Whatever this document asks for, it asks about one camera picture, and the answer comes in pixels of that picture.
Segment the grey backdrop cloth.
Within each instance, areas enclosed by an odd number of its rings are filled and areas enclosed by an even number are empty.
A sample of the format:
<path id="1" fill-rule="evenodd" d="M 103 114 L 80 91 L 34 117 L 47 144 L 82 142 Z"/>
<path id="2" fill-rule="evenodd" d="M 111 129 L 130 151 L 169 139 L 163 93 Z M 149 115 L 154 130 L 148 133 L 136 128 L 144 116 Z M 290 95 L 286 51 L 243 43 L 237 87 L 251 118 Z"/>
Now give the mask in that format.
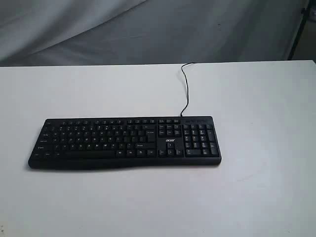
<path id="1" fill-rule="evenodd" d="M 308 0 L 3 0 L 2 66 L 289 58 Z"/>

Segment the black Acer computer keyboard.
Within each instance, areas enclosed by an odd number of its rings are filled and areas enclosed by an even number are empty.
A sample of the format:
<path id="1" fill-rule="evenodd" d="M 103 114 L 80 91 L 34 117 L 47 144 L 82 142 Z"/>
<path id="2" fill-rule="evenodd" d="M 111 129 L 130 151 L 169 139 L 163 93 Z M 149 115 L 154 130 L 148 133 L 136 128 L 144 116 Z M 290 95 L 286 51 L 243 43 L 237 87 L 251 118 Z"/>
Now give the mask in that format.
<path id="1" fill-rule="evenodd" d="M 28 164 L 34 169 L 86 170 L 141 166 L 219 165 L 213 118 L 50 118 Z"/>

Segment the black tripod stand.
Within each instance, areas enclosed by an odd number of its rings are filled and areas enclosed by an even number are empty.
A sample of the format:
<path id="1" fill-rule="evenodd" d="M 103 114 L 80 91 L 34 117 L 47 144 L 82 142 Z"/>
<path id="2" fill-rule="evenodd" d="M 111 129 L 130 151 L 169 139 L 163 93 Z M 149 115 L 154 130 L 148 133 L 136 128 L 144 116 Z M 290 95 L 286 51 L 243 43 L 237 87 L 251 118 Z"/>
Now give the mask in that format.
<path id="1" fill-rule="evenodd" d="M 306 6 L 301 9 L 302 19 L 301 19 L 299 28 L 297 30 L 297 34 L 296 34 L 296 36 L 294 38 L 291 50 L 290 50 L 290 52 L 288 54 L 287 60 L 292 60 L 293 59 L 293 56 L 294 56 L 295 51 L 296 51 L 296 48 L 297 48 L 298 43 L 300 41 L 301 35 L 303 33 L 304 27 L 305 27 L 306 22 L 307 22 L 307 20 L 309 18 L 310 10 L 311 10 L 311 7 L 312 7 L 312 2 L 313 2 L 312 0 L 308 0 Z"/>

